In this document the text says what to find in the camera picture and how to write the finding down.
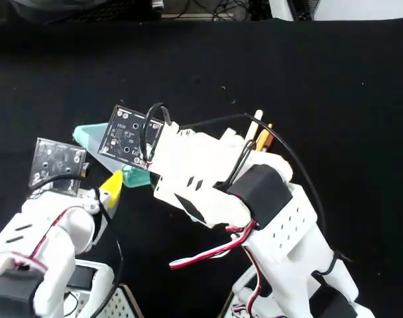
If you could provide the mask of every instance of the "perforated plastic plate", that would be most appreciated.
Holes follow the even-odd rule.
[[[80,293],[73,293],[78,298],[78,306],[76,310],[67,317],[73,318],[88,318],[88,317],[81,317],[80,312],[86,305],[89,295],[88,294],[80,294]],[[67,308],[70,307],[68,303],[65,304],[65,312],[67,313]],[[107,304],[106,308],[103,312],[98,315],[98,318],[137,318],[135,311],[133,309],[132,304],[129,303],[127,296],[124,294],[121,288],[117,288],[115,294],[110,299],[110,302]]]

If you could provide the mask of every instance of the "red white black wire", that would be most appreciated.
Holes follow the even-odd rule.
[[[223,244],[221,246],[212,248],[211,250],[207,250],[203,253],[200,253],[198,255],[195,255],[193,257],[187,257],[187,258],[182,258],[180,260],[175,260],[171,263],[169,263],[169,267],[173,270],[181,267],[185,267],[190,264],[194,264],[196,262],[199,262],[200,260],[204,260],[206,258],[217,258],[217,257],[222,257],[224,256],[225,252],[229,252],[233,248],[242,245],[247,238],[249,237],[250,233],[256,226],[255,221],[251,221],[249,225],[245,228],[245,230],[241,233],[240,237],[232,240],[231,242],[228,242],[226,244]]]

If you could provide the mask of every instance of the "yellow component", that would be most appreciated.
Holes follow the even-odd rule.
[[[110,193],[109,209],[115,207],[121,196],[122,190],[122,171],[117,170],[106,182],[101,185],[100,189]]]
[[[265,142],[268,140],[270,133],[264,129],[256,139],[256,151],[261,151]]]

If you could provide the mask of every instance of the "black surface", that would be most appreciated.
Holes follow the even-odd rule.
[[[0,275],[0,318],[37,318],[33,301],[43,279],[37,270],[5,270]]]
[[[95,268],[77,265],[72,277],[69,279],[68,287],[90,291],[93,287],[93,277],[96,272]]]
[[[0,29],[0,230],[27,194],[35,138],[70,142],[120,99],[141,112],[163,101],[182,124],[264,109],[317,186],[330,244],[354,260],[359,301],[378,318],[403,317],[403,20]],[[92,168],[96,181],[107,176]],[[115,223],[123,281],[146,317],[214,317],[249,265],[236,250],[169,270],[229,238],[150,186],[124,189]],[[109,231],[86,257],[116,268]]]
[[[293,198],[280,174],[266,164],[253,165],[227,193],[236,195],[247,205],[261,229]]]

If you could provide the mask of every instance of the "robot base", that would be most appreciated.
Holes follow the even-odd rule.
[[[113,271],[106,264],[87,260],[76,260],[76,265],[94,268],[97,272],[93,277],[91,291],[68,290],[76,297],[78,304],[74,297],[68,297],[64,304],[64,312],[67,315],[65,317],[88,318],[109,292],[113,281]],[[126,285],[120,285],[116,289],[110,302],[98,316],[98,318],[107,317],[144,318],[134,296]]]
[[[235,295],[233,295],[231,293],[230,295],[231,301],[226,304],[226,307],[224,307],[223,312],[221,313],[221,315],[218,318],[250,318],[249,314],[246,311],[240,311],[239,313],[233,313],[231,308],[233,306],[233,304],[239,303],[239,298]],[[259,300],[265,300],[265,298],[263,297],[259,297]],[[258,300],[255,301],[254,304],[254,308],[256,307],[256,305],[258,304]],[[353,304],[353,309],[356,311],[357,313],[357,318],[374,318],[374,315],[372,313],[371,310],[369,310],[366,307],[363,307],[361,305],[359,305],[358,303],[354,303]],[[275,303],[275,301],[272,300],[268,297],[268,311],[269,314],[262,316],[259,314],[255,314],[254,317],[255,318],[263,318],[263,317],[268,317],[268,318],[275,318],[275,317],[281,317],[284,315],[284,313],[280,310],[279,306]]]

